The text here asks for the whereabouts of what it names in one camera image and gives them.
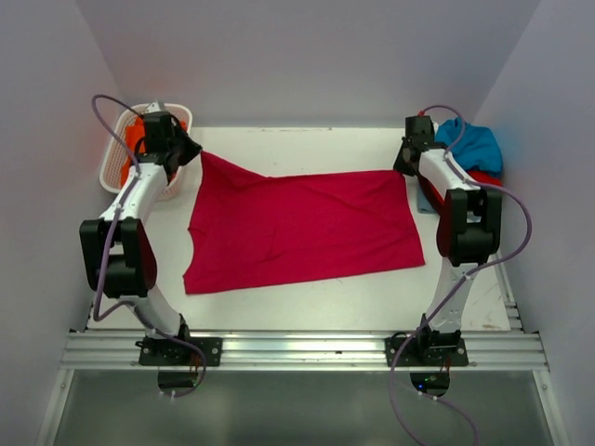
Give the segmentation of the crimson pink t shirt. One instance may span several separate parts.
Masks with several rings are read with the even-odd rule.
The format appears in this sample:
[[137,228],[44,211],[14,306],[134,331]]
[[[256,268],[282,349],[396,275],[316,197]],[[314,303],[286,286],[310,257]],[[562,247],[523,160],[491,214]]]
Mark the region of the crimson pink t shirt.
[[425,263],[405,180],[394,171],[265,177],[208,152],[201,166],[183,276],[189,295]]

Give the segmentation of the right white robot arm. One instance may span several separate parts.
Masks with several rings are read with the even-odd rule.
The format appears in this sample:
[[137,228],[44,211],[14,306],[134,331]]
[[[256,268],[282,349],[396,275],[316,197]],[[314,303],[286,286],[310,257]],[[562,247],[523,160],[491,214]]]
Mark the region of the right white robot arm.
[[436,292],[419,327],[409,337],[394,334],[386,349],[398,366],[469,363],[461,336],[462,314],[476,268],[500,245],[502,196],[477,183],[435,140],[434,125],[422,113],[405,119],[394,169],[416,177],[438,216],[437,249],[442,267]]

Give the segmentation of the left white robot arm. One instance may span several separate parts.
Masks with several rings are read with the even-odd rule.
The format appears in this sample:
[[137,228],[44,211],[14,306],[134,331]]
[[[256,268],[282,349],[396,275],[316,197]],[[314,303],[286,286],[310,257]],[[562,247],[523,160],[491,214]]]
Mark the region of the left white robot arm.
[[202,147],[177,116],[157,103],[140,120],[144,136],[128,152],[133,166],[125,185],[100,217],[83,221],[79,229],[87,281],[96,292],[92,318],[103,321],[128,308],[163,357],[180,365],[191,358],[193,342],[183,316],[157,286],[157,261],[145,223],[179,169]]

